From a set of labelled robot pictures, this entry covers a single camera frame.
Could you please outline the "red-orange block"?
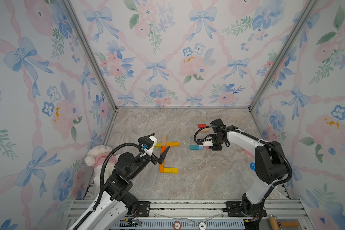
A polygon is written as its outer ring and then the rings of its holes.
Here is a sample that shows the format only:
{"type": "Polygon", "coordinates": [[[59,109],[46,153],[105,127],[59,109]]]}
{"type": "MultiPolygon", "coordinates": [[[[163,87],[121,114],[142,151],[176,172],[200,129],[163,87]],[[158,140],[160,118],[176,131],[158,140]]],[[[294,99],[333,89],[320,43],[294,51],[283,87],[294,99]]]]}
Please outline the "red-orange block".
{"type": "Polygon", "coordinates": [[[161,147],[161,154],[166,150],[166,146],[161,147]]]}

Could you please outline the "yellow long block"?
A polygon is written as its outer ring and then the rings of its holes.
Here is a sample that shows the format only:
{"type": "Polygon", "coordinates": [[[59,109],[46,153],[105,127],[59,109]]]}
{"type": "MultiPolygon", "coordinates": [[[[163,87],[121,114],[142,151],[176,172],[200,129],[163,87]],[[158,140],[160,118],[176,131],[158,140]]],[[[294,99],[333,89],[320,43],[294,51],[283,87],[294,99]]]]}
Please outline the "yellow long block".
{"type": "Polygon", "coordinates": [[[164,168],[163,173],[178,174],[179,173],[179,169],[178,168],[164,168]]]}

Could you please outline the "natural wood block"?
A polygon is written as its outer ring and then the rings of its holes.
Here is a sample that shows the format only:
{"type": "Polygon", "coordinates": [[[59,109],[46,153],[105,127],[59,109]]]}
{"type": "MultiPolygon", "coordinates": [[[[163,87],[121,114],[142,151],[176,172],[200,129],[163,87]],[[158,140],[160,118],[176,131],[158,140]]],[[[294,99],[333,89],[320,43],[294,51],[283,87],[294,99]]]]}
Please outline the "natural wood block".
{"type": "Polygon", "coordinates": [[[163,135],[163,136],[162,136],[162,146],[165,146],[165,147],[166,147],[166,144],[167,144],[167,136],[166,136],[166,135],[163,135]]]}

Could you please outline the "amber yellow block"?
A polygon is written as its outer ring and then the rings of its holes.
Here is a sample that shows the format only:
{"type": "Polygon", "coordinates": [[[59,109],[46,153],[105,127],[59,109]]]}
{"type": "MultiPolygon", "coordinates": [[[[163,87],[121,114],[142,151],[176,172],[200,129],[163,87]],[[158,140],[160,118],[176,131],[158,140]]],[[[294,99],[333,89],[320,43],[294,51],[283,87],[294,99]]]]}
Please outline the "amber yellow block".
{"type": "Polygon", "coordinates": [[[171,146],[171,147],[179,147],[180,143],[179,142],[167,142],[166,146],[171,146]]]}

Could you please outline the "teal block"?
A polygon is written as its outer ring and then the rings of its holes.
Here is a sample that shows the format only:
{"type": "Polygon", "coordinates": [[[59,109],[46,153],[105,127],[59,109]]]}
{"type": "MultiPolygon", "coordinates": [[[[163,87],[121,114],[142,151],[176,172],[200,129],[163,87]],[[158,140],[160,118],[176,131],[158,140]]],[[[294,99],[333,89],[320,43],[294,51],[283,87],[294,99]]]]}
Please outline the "teal block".
{"type": "Polygon", "coordinates": [[[190,150],[200,150],[200,147],[197,145],[190,145],[190,150]]]}

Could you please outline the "orange small block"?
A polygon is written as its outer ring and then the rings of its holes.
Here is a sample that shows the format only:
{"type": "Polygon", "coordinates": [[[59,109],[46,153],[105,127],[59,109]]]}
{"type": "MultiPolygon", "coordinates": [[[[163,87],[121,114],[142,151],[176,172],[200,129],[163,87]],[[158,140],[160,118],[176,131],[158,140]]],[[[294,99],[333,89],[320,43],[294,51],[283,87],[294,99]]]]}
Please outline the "orange small block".
{"type": "Polygon", "coordinates": [[[164,165],[165,165],[165,162],[163,162],[163,163],[159,166],[159,172],[160,172],[160,173],[164,172],[164,165]]]}

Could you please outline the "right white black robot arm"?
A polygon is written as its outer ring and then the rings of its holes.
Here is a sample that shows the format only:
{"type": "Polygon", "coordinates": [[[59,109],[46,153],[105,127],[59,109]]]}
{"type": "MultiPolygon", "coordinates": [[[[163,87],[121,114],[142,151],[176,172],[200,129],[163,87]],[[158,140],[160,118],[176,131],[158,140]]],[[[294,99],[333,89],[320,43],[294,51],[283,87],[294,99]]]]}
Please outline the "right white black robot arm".
{"type": "Polygon", "coordinates": [[[240,206],[227,208],[226,212],[241,212],[259,222],[264,215],[266,199],[276,186],[290,181],[293,176],[281,144],[256,138],[236,126],[226,126],[221,119],[212,121],[210,127],[214,131],[208,140],[211,150],[222,150],[223,144],[227,147],[235,144],[255,157],[255,181],[242,196],[240,206]]]}

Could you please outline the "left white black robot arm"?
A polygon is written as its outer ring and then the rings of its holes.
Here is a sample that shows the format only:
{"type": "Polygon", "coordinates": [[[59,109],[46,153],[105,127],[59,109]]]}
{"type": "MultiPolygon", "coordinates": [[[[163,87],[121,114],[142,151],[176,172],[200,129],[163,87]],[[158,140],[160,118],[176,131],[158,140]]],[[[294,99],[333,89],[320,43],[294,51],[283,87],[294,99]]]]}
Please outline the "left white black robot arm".
{"type": "Polygon", "coordinates": [[[153,154],[157,143],[154,134],[138,139],[138,143],[123,143],[115,147],[106,157],[100,176],[97,199],[70,227],[71,230],[110,230],[113,225],[126,216],[137,213],[138,199],[130,193],[132,180],[149,164],[162,165],[170,149],[167,147],[159,157],[153,154]],[[112,174],[105,179],[104,173],[111,157],[124,147],[134,147],[138,155],[130,152],[120,155],[112,174]]]}

